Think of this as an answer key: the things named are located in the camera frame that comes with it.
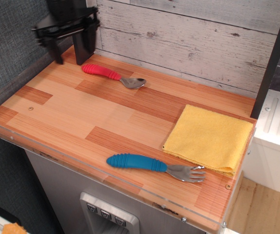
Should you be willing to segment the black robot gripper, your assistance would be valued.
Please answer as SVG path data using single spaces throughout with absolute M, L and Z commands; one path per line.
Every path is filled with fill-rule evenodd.
M 47 46 L 50 56 L 57 64 L 63 64 L 57 40 L 75 35 L 80 31 L 80 19 L 75 0 L 48 0 L 49 14 L 32 27 L 36 41 L 40 46 Z M 77 56 L 91 56 L 96 47 L 96 26 L 84 28 L 74 37 Z

